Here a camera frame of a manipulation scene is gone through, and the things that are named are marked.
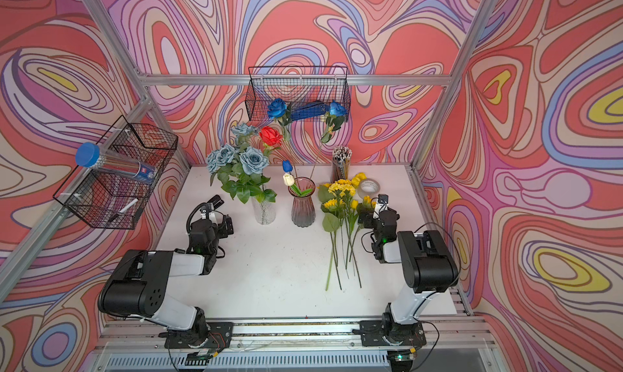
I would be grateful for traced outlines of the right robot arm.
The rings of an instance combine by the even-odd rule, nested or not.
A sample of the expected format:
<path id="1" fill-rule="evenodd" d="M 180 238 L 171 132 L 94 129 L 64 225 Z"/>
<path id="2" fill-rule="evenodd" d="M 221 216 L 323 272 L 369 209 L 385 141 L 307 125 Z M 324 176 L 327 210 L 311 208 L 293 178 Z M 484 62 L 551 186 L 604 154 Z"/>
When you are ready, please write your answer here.
<path id="1" fill-rule="evenodd" d="M 353 331 L 364 347 L 425 346 L 420 318 L 424 308 L 458 282 L 460 271 L 442 233 L 425 225 L 415 231 L 398 231 L 399 219 L 391 208 L 359 216 L 360 225 L 372 231 L 374 258 L 379 263 L 399 264 L 404 277 L 404 286 L 381 318 L 362 320 Z"/>

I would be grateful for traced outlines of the yellow sunflower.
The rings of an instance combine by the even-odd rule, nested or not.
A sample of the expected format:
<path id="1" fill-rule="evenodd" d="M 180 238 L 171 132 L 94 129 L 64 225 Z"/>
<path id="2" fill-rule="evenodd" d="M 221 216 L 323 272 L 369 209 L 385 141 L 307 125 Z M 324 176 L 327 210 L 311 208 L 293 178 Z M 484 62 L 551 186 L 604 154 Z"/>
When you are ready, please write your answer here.
<path id="1" fill-rule="evenodd" d="M 354 243 L 359 231 L 374 228 L 374 207 L 376 203 L 369 196 L 361 201 L 352 199 L 346 213 L 347 253 L 345 268 L 355 258 Z"/>

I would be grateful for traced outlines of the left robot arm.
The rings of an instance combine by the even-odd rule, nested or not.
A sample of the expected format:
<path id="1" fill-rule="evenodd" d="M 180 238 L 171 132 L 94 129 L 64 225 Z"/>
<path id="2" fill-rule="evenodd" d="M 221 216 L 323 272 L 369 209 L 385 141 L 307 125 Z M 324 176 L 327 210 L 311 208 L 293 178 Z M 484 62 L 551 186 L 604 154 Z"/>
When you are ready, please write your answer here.
<path id="1" fill-rule="evenodd" d="M 129 250 L 100 292 L 100 312 L 115 318 L 138 318 L 165 328 L 160 337 L 172 349 L 230 347 L 232 323 L 208 323 L 204 311 L 176 299 L 167 290 L 177 277 L 207 276 L 221 258 L 219 241 L 234 233 L 230 216 L 222 222 L 187 223 L 187 250 Z"/>

